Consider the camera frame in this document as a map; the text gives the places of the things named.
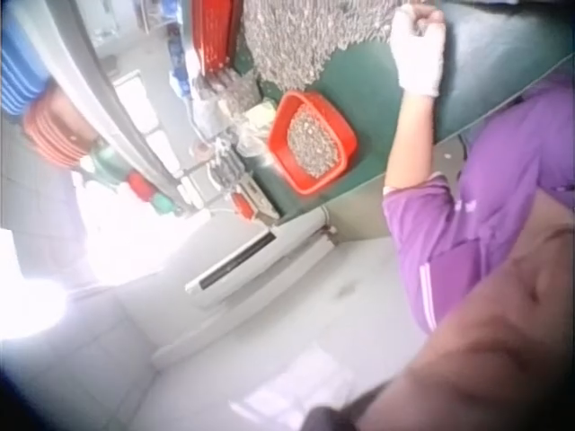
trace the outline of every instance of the green workbench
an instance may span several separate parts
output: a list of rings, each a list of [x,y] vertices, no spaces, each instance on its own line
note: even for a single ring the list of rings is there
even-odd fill
[[[439,143],[496,110],[560,63],[572,61],[571,15],[564,10],[449,3],[441,9],[448,34],[438,101]],[[238,49],[235,66],[240,71],[251,68],[246,48]],[[280,98],[275,86],[261,87],[265,95]],[[311,89],[345,116],[358,137],[358,149],[347,173],[311,197],[295,193],[263,159],[246,160],[283,215],[281,223],[381,175],[394,138],[402,91],[386,44],[368,42],[337,51]]]

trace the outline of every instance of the gloved hand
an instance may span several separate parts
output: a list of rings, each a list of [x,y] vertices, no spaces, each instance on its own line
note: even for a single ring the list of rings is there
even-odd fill
[[[423,28],[418,36],[416,25]],[[426,4],[404,4],[395,12],[389,44],[399,85],[411,94],[439,96],[446,25],[443,13]]]

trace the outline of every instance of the shelf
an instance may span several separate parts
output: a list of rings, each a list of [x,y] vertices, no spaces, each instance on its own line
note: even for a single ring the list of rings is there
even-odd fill
[[[14,16],[52,77],[88,122],[134,169],[185,211],[179,182],[137,131],[102,71],[74,0],[11,2]]]

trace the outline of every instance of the pile of metal screws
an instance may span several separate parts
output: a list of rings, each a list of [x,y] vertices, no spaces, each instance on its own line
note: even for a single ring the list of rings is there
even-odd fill
[[[282,91],[316,81],[336,49],[387,41],[409,0],[244,0],[243,27],[261,77]]]
[[[338,147],[315,115],[302,105],[287,129],[287,146],[296,163],[314,178],[322,177],[340,160]]]

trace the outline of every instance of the red container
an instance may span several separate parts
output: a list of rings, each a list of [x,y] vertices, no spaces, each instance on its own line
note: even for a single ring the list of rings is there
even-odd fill
[[[304,171],[288,146],[288,129],[297,110],[306,105],[325,127],[336,144],[339,162],[320,178]],[[358,146],[353,130],[345,118],[318,92],[286,92],[278,107],[276,119],[268,139],[276,163],[287,182],[302,195],[311,195],[338,178],[348,167],[348,161]]]

